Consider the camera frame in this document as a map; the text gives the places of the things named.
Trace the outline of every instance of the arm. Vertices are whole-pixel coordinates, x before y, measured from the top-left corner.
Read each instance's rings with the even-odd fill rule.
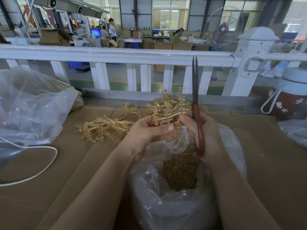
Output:
[[[204,113],[201,116],[206,147],[201,160],[213,174],[223,229],[280,230],[226,152],[216,122]],[[198,145],[197,126],[191,117],[192,112],[186,113],[176,125],[183,123],[190,141],[195,138]]]
[[[172,137],[173,125],[157,125],[152,116],[138,120],[51,230],[112,230],[130,166],[149,143]]]

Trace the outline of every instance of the hand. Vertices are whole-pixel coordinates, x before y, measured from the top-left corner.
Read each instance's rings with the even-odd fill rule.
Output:
[[[205,115],[201,112],[204,138],[205,138],[205,156],[207,157],[212,155],[217,150],[225,150],[219,128],[216,121],[213,118]],[[198,130],[197,124],[194,119],[192,119],[192,111],[186,112],[180,116],[180,119],[175,122],[175,126],[185,125],[187,127],[187,132],[189,135],[189,140],[191,143],[196,142],[197,147],[198,143]]]
[[[146,116],[136,121],[120,145],[131,153],[134,161],[139,161],[151,142],[172,139],[173,130],[172,124],[160,125],[158,121],[153,122],[152,116]]]

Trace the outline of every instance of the white cable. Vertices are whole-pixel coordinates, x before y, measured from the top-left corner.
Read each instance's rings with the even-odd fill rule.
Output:
[[[52,148],[52,149],[54,149],[56,151],[56,154],[55,154],[54,158],[52,159],[52,161],[50,162],[50,164],[46,168],[44,168],[42,171],[40,171],[38,174],[36,174],[36,175],[34,175],[34,176],[30,177],[30,178],[26,178],[26,179],[17,181],[17,182],[0,184],[0,186],[15,185],[15,184],[22,183],[22,182],[31,180],[32,178],[35,178],[35,177],[39,176],[40,174],[44,173],[52,165],[52,163],[55,161],[55,159],[57,157],[57,154],[58,154],[58,151],[57,151],[57,149],[55,147],[51,147],[51,146],[31,146],[31,147],[25,147],[25,146],[20,146],[20,145],[17,145],[15,143],[13,143],[13,142],[10,142],[7,139],[2,138],[1,136],[0,136],[0,139],[6,141],[7,143],[10,143],[10,144],[12,144],[12,145],[14,145],[16,147],[19,147],[19,148]]]

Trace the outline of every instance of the blue screen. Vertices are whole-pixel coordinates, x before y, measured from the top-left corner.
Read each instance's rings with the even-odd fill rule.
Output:
[[[91,29],[91,32],[94,33],[95,36],[100,36],[101,37],[101,32],[99,29]]]

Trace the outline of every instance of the green shirt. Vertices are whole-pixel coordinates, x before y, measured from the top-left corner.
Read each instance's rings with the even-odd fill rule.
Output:
[[[178,35],[178,33],[176,33],[176,34],[173,36],[171,42],[172,42],[172,43],[180,43],[180,42],[181,42],[181,40],[180,40],[180,35]]]

